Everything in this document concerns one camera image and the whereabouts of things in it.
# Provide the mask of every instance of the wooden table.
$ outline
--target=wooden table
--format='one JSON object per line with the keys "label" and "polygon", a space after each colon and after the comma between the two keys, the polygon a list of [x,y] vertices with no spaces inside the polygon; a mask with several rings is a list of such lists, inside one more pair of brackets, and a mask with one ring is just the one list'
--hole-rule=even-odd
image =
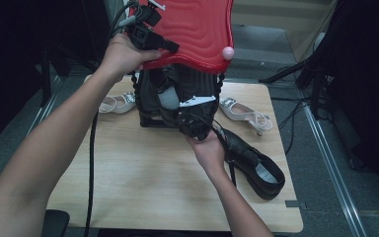
{"label": "wooden table", "polygon": [[[129,78],[110,95],[133,91]],[[245,121],[229,120],[219,109],[215,119],[268,155],[285,175],[285,186],[273,200],[263,200],[236,170],[237,187],[273,232],[299,232],[303,222],[267,87],[224,83],[221,98],[232,97],[268,114],[272,130],[257,136]],[[86,222],[89,179],[89,132],[72,164],[57,184],[47,208],[67,211],[71,227]],[[184,136],[174,128],[139,124],[137,109],[100,114],[95,144],[95,195],[91,221],[97,228],[229,230],[217,192],[198,165]]]}

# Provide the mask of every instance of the black shoe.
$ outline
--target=black shoe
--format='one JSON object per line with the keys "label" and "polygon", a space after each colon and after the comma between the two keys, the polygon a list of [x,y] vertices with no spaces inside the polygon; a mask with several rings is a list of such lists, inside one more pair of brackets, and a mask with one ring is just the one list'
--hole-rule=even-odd
{"label": "black shoe", "polygon": [[284,174],[279,167],[232,131],[222,130],[227,137],[228,158],[233,159],[235,167],[245,173],[255,193],[263,199],[275,198],[285,184]]}

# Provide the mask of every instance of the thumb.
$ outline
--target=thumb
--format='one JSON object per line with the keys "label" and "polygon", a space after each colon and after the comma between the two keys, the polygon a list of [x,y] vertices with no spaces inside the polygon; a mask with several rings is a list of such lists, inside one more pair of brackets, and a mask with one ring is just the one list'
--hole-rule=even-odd
{"label": "thumb", "polygon": [[143,61],[150,61],[158,59],[162,56],[162,53],[158,50],[141,51]]}

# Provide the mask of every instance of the person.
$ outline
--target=person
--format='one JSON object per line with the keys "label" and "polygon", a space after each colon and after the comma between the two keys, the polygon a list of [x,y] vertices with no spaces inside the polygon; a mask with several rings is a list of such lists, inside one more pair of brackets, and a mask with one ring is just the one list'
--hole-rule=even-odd
{"label": "person", "polygon": [[[40,236],[50,194],[102,100],[124,74],[160,56],[136,49],[125,35],[110,40],[99,69],[24,139],[0,174],[0,236]],[[217,136],[210,132],[202,142],[190,137],[187,142],[219,194],[233,235],[271,236],[226,175]]]}

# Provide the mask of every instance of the white strappy shoe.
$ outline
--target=white strappy shoe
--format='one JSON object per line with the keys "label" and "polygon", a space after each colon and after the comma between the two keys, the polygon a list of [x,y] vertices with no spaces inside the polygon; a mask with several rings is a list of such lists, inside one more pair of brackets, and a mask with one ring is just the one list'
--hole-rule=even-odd
{"label": "white strappy shoe", "polygon": [[272,128],[272,122],[268,115],[261,114],[248,108],[235,99],[220,99],[220,109],[231,120],[246,120],[257,131],[258,135],[262,135],[264,131]]}
{"label": "white strappy shoe", "polygon": [[119,96],[106,96],[100,105],[100,113],[124,114],[136,106],[135,95],[126,92]]}

